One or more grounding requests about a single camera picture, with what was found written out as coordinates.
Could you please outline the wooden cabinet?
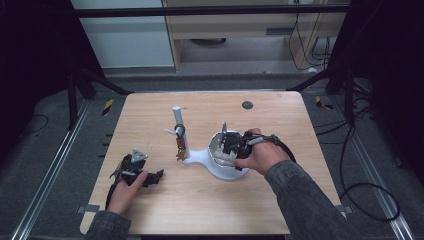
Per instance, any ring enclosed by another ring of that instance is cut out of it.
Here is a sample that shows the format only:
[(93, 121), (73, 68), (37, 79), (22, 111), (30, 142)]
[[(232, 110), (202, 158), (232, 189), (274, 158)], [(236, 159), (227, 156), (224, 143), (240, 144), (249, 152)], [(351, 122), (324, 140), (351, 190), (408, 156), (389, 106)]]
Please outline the wooden cabinet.
[[(165, 7), (251, 6), (251, 5), (320, 5), (348, 4), (350, 0), (161, 0)], [(312, 64), (316, 39), (336, 37), (346, 14), (291, 13), (168, 16), (170, 38), (179, 43), (187, 39), (277, 36), (286, 39), (295, 66)]]

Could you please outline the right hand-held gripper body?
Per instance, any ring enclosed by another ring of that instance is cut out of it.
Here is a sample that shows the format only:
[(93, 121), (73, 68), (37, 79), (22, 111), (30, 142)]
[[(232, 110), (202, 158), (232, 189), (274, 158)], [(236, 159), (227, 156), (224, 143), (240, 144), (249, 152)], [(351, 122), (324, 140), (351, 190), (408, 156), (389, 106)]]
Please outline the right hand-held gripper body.
[[(224, 136), (229, 133), (233, 135), (233, 142), (231, 144), (223, 144)], [(236, 146), (237, 155), (231, 156), (238, 159), (245, 159), (250, 156), (252, 148), (255, 144), (264, 140), (264, 137), (261, 135), (254, 135), (253, 133), (246, 131), (243, 135), (239, 132), (229, 131), (227, 129), (227, 124), (223, 123), (221, 133), (220, 133), (220, 149), (223, 154), (224, 148), (227, 146)]]

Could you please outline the white stand with round tray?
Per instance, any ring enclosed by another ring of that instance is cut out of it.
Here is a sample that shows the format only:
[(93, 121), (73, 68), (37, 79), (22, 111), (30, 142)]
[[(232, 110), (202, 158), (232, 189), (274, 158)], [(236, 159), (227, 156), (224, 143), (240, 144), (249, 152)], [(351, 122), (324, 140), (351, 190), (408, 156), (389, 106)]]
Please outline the white stand with round tray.
[[(181, 107), (174, 106), (172, 110), (176, 122), (175, 126), (177, 124), (184, 125)], [(165, 129), (165, 132), (168, 132), (176, 137), (174, 128), (172, 130)], [(236, 181), (244, 177), (249, 172), (249, 170), (247, 168), (239, 170), (234, 165), (235, 157), (228, 156), (221, 152), (220, 133), (221, 130), (211, 137), (206, 148), (202, 150), (194, 150), (191, 149), (188, 145), (187, 132), (185, 127), (187, 158), (182, 161), (182, 163), (184, 165), (202, 165), (211, 175), (219, 180)]]

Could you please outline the black metal stand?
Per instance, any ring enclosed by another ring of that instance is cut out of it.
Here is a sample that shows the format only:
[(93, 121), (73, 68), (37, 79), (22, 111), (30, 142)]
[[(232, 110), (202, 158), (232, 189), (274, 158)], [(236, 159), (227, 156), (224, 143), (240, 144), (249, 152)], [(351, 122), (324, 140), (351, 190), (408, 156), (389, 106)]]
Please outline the black metal stand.
[(79, 91), (84, 99), (93, 99), (96, 96), (96, 91), (91, 85), (91, 82), (101, 84), (102, 86), (112, 90), (120, 95), (132, 94), (132, 91), (125, 90), (112, 82), (108, 81), (105, 77), (95, 74), (87, 69), (74, 68), (67, 76), (67, 93), (68, 93), (68, 106), (69, 106), (69, 125), (68, 129), (71, 130), (77, 123), (78, 108), (76, 91)]
[(350, 126), (354, 125), (353, 113), (353, 81), (354, 71), (348, 64), (334, 65), (327, 69), (315, 74), (306, 81), (288, 88), (288, 91), (301, 92), (308, 86), (313, 85), (321, 79), (328, 78), (329, 81), (325, 87), (325, 91), (334, 95), (337, 94), (341, 88), (344, 88), (344, 117)]

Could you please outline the white cabinet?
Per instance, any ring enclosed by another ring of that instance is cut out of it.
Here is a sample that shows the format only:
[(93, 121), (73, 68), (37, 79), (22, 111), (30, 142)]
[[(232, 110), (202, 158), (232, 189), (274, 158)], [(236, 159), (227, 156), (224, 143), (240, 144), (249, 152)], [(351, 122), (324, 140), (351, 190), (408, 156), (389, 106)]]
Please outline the white cabinet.
[[(161, 0), (71, 0), (76, 10), (162, 7)], [(173, 67), (165, 19), (156, 17), (81, 18), (103, 69)]]

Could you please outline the yellow black striped tape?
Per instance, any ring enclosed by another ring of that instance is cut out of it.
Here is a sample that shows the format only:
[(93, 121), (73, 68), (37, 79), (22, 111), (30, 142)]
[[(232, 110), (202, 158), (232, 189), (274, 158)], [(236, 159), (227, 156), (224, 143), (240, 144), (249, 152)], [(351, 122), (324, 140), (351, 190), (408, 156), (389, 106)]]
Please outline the yellow black striped tape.
[(317, 107), (327, 109), (327, 110), (333, 110), (334, 107), (331, 104), (324, 104), (319, 96), (315, 96), (315, 104)]
[(109, 113), (109, 111), (110, 111), (110, 109), (111, 109), (111, 107), (113, 105), (113, 102), (114, 102), (114, 99), (108, 99), (106, 101), (106, 103), (104, 105), (104, 108), (102, 110), (102, 113), (101, 113), (102, 116), (107, 116), (108, 115), (108, 113)]

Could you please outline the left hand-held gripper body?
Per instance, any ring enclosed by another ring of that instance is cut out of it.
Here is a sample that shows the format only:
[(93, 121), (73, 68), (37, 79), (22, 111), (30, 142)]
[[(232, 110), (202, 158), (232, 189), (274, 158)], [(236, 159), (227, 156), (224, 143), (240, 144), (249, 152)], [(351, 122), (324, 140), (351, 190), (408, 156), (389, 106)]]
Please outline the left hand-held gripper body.
[(112, 176), (117, 180), (123, 179), (128, 185), (131, 185), (142, 172), (147, 158), (147, 154), (133, 149), (131, 154), (127, 154), (122, 159), (120, 167), (112, 173)]

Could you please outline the person's left hand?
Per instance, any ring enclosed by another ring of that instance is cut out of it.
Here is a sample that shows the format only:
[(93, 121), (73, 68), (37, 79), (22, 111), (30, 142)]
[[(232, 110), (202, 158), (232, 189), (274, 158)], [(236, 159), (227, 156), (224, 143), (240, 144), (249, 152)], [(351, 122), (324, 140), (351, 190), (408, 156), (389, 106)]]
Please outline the person's left hand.
[(106, 210), (123, 215), (137, 196), (138, 191), (142, 188), (147, 176), (148, 172), (142, 171), (131, 185), (128, 185), (124, 180), (119, 180), (110, 197)]

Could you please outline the metal floor rail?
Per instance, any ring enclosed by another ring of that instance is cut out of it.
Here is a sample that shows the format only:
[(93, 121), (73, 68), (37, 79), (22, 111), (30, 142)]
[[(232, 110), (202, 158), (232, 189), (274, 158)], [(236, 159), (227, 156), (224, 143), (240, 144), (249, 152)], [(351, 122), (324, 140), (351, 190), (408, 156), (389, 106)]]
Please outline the metal floor rail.
[(32, 201), (25, 211), (25, 214), (13, 231), (10, 240), (27, 240), (41, 210), (44, 207), (51, 189), (56, 182), (62, 166), (67, 159), (67, 156), (80, 132), (90, 105), (90, 100), (82, 101), (81, 108), (77, 112), (77, 119), (74, 126), (66, 132), (66, 135), (46, 172), (46, 175), (41, 181)]
[[(352, 205), (368, 218), (389, 224), (397, 240), (416, 240), (411, 228), (409, 227), (409, 224), (401, 212), (399, 201), (389, 190), (386, 182), (383, 180), (381, 174), (372, 162), (370, 155), (366, 151), (363, 141), (356, 133), (355, 125), (350, 126), (345, 119), (342, 100), (338, 97), (331, 97), (331, 101), (334, 104), (335, 111), (341, 118), (342, 127), (346, 131), (346, 135), (342, 141), (342, 153), (339, 160), (339, 175), (343, 189), (340, 199), (349, 199), (352, 202)], [(362, 168), (362, 171), (365, 174), (366, 181), (364, 182), (357, 182), (348, 185), (345, 184), (343, 163), (347, 145), (352, 147), (352, 150), (356, 155), (356, 160), (358, 161), (359, 166)], [(369, 188), (372, 191), (376, 201), (379, 204), (379, 208), (383, 213), (383, 216), (379, 217), (371, 214), (352, 198), (352, 191), (359, 188)]]

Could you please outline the black horizontal frame bar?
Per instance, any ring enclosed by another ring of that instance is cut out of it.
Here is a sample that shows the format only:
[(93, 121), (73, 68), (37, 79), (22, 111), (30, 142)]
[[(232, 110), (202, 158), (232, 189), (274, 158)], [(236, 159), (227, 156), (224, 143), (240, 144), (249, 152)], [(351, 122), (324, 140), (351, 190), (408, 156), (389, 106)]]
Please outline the black horizontal frame bar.
[(350, 8), (351, 6), (349, 4), (200, 6), (165, 8), (78, 9), (71, 11), (70, 14), (78, 18), (206, 16), (243, 14), (343, 13), (348, 12)]

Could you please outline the keychain with brown charms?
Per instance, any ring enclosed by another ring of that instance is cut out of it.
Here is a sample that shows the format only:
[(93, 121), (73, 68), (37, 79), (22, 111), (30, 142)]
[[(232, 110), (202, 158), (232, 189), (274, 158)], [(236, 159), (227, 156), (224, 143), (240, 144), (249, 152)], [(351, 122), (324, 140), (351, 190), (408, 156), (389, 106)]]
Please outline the keychain with brown charms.
[(177, 124), (174, 127), (176, 134), (176, 144), (178, 152), (176, 154), (177, 160), (184, 161), (187, 158), (187, 149), (185, 143), (185, 126), (182, 124)]

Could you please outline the person's right hand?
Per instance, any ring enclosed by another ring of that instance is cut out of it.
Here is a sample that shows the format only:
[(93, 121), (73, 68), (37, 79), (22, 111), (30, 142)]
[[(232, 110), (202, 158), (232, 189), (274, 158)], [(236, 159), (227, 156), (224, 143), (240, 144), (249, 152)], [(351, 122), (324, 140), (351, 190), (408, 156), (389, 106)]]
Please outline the person's right hand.
[(234, 165), (253, 169), (259, 174), (265, 175), (272, 166), (283, 160), (289, 160), (289, 156), (281, 147), (270, 141), (262, 141), (252, 147), (249, 157), (237, 158)]

